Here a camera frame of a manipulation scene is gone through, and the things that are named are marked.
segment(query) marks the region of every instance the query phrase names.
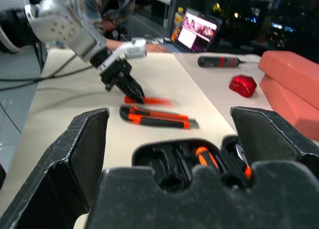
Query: table surface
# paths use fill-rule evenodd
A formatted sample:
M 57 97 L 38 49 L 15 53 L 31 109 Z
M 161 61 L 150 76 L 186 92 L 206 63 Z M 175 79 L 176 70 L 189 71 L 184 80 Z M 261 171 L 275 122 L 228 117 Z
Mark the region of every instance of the table surface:
M 43 74 L 47 75 L 73 55 L 70 50 L 52 49 Z M 124 102 L 122 92 L 114 88 L 107 93 L 100 76 L 92 69 L 70 77 L 48 80 L 39 84 L 17 152 L 0 191 L 0 215 L 33 170 L 47 147 L 60 136 L 73 117 L 98 108 L 109 108 L 106 151 L 103 168 L 129 167 L 133 151 L 142 144 L 163 140 L 203 138 L 220 147 L 223 137 L 235 134 L 229 117 L 230 106 L 254 106 L 270 109 L 260 89 L 253 99 L 246 99 L 228 89 L 231 77 L 246 74 L 260 81 L 263 73 L 257 64 L 239 69 L 213 71 L 196 66 L 198 55 L 149 53 L 147 58 L 130 60 L 132 76 L 143 87 L 146 96 L 177 100 L 171 107 L 157 110 L 187 114 L 200 128 L 191 130 L 151 128 L 130 124 L 119 116 Z M 246 61 L 259 58 L 243 56 Z M 64 72 L 87 66 L 75 59 Z M 75 228 L 83 228 L 86 215 Z

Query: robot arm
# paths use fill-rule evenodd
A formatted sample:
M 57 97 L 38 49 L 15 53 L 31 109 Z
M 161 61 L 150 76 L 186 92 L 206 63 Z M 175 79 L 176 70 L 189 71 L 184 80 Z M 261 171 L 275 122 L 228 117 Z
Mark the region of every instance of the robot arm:
M 38 5 L 0 12 L 2 48 L 17 53 L 23 46 L 39 41 L 64 43 L 97 69 L 108 91 L 117 85 L 132 100 L 144 103 L 143 90 L 130 76 L 132 67 L 122 56 L 145 57 L 145 40 L 123 43 L 112 53 L 106 47 L 106 38 L 89 23 L 80 22 L 63 0 L 42 0 Z

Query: pink foam block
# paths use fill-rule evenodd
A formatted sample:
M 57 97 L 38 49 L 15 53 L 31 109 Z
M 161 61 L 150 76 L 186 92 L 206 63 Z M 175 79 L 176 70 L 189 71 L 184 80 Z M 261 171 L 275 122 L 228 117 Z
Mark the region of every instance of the pink foam block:
M 260 83 L 269 104 L 300 133 L 319 140 L 319 110 L 265 75 Z
M 319 64 L 292 52 L 268 51 L 263 54 L 258 67 L 319 109 Z

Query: bottle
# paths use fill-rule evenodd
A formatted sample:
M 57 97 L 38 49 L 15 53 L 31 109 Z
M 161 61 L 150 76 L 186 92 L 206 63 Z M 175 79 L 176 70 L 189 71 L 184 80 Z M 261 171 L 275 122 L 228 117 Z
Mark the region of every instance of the bottle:
M 174 18 L 174 31 L 173 31 L 173 34 L 171 36 L 173 41 L 175 41 L 176 35 L 178 33 L 178 29 L 179 29 L 183 19 L 184 19 L 184 9 L 182 7 L 179 7 L 178 11 L 175 14 L 175 18 Z

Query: black electric screwdriver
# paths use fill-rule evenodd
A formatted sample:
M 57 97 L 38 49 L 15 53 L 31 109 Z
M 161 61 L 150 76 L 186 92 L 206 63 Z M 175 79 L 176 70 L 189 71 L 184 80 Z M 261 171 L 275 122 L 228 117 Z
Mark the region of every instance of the black electric screwdriver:
M 201 56 L 198 58 L 198 66 L 203 68 L 208 67 L 229 67 L 229 68 L 236 68 L 241 63 L 246 63 L 241 61 L 237 57 L 208 57 L 208 56 Z

